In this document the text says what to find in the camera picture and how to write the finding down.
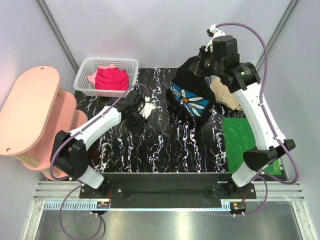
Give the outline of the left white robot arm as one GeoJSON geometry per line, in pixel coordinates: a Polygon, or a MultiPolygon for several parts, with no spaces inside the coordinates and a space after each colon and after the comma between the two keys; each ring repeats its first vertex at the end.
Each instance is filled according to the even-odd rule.
{"type": "Polygon", "coordinates": [[[103,198],[108,193],[107,181],[89,165],[88,150],[105,132],[121,123],[134,133],[140,132],[155,108],[150,97],[133,90],[125,97],[109,101],[86,123],[55,135],[50,169],[57,168],[73,180],[89,186],[95,197],[103,198]]]}

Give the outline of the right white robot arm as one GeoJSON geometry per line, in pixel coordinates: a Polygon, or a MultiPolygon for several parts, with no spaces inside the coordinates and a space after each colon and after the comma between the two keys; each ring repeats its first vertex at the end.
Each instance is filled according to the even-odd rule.
{"type": "Polygon", "coordinates": [[[240,61],[237,40],[221,30],[210,36],[211,41],[199,49],[189,68],[201,77],[220,78],[242,107],[255,139],[255,147],[243,153],[244,162],[227,185],[228,195],[236,199],[260,171],[293,150],[296,144],[277,126],[261,93],[262,83],[255,66],[240,61]]]}

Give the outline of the black daisy t-shirt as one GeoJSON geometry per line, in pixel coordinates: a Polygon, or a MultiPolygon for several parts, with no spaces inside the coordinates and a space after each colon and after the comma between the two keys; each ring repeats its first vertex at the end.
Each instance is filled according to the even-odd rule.
{"type": "Polygon", "coordinates": [[[192,56],[178,67],[165,95],[167,101],[180,109],[186,117],[205,122],[211,115],[210,110],[216,103],[216,96],[206,79],[190,70],[196,59],[196,56],[192,56]]]}

